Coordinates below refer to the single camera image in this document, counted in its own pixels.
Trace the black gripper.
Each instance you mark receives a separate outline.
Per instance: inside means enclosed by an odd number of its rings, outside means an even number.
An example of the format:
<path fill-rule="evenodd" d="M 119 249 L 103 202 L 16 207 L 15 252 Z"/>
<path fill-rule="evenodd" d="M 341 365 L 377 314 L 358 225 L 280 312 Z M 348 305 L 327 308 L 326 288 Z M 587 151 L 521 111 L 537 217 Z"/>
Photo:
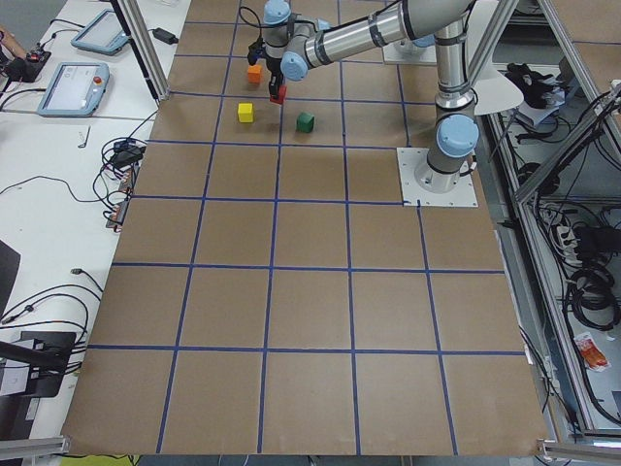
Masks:
<path fill-rule="evenodd" d="M 267 68 L 271 74 L 269 83 L 269 94 L 271 101 L 278 100 L 278 86 L 284 83 L 284 75 L 281 70 L 281 59 L 278 57 L 265 57 Z"/>

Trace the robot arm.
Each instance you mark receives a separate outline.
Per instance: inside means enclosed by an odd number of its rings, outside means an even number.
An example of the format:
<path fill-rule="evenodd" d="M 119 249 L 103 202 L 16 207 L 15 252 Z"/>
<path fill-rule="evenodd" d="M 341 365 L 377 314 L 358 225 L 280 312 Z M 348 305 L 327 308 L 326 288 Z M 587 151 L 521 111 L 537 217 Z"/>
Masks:
<path fill-rule="evenodd" d="M 403 39 L 395 42 L 393 46 L 401 54 L 420 55 L 434 44 L 435 36 L 433 34 L 429 34 L 415 40 Z"/>
<path fill-rule="evenodd" d="M 437 123 L 426 168 L 434 176 L 457 176 L 479 138 L 474 91 L 467 75 L 467 20 L 471 1 L 394 1 L 365 17 L 330 26 L 292 11 L 287 1 L 268 1 L 259 24 L 258 50 L 271 74 L 269 95 L 284 100 L 283 86 L 310 70 L 372 49 L 433 38 L 438 72 Z"/>

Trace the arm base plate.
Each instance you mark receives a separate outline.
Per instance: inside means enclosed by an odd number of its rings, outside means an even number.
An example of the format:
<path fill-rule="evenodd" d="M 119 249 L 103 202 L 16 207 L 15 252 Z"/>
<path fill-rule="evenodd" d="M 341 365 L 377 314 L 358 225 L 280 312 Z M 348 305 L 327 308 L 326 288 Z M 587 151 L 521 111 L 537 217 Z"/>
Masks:
<path fill-rule="evenodd" d="M 387 64 L 404 64 L 417 66 L 435 66 L 436 51 L 434 46 L 419 47 L 413 42 L 394 42 L 382 48 L 383 61 Z"/>
<path fill-rule="evenodd" d="M 428 164 L 427 148 L 397 148 L 402 203 L 407 207 L 477 208 L 472 173 L 464 161 L 454 174 Z"/>

